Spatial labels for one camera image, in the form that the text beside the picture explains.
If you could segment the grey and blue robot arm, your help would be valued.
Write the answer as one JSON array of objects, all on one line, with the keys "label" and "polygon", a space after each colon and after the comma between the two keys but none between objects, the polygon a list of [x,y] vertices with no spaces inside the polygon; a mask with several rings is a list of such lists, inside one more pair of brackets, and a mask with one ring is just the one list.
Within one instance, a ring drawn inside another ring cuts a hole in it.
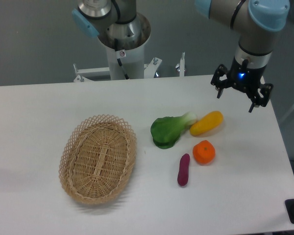
[{"label": "grey and blue robot arm", "polygon": [[[287,0],[197,0],[198,12],[240,34],[230,68],[219,65],[211,84],[218,93],[234,88],[245,93],[251,107],[265,107],[273,85],[261,83],[280,31],[286,24]],[[144,66],[144,45],[150,37],[148,20],[134,0],[80,0],[72,11],[77,27],[98,38],[106,48],[113,80],[152,78],[156,66]]]}]

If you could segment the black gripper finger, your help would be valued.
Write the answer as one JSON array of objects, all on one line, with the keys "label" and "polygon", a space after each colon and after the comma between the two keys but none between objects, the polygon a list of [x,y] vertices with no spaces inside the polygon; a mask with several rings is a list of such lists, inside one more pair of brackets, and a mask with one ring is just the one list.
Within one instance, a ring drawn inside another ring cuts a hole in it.
[{"label": "black gripper finger", "polygon": [[211,80],[211,85],[215,86],[218,94],[217,98],[220,98],[223,90],[228,88],[228,69],[224,64],[220,64],[214,72]]},{"label": "black gripper finger", "polygon": [[251,91],[248,91],[247,96],[252,102],[248,112],[251,113],[254,108],[258,108],[260,106],[266,107],[270,100],[272,90],[273,84],[265,83],[260,84],[256,89],[253,88]]}]

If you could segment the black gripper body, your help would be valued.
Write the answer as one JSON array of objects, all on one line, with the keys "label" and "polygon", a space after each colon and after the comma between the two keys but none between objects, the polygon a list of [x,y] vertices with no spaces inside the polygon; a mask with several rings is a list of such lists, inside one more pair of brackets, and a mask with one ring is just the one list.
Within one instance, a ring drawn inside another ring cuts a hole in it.
[{"label": "black gripper body", "polygon": [[260,79],[266,66],[252,69],[237,62],[234,58],[231,68],[227,73],[227,84],[243,93],[255,94],[260,87]]}]

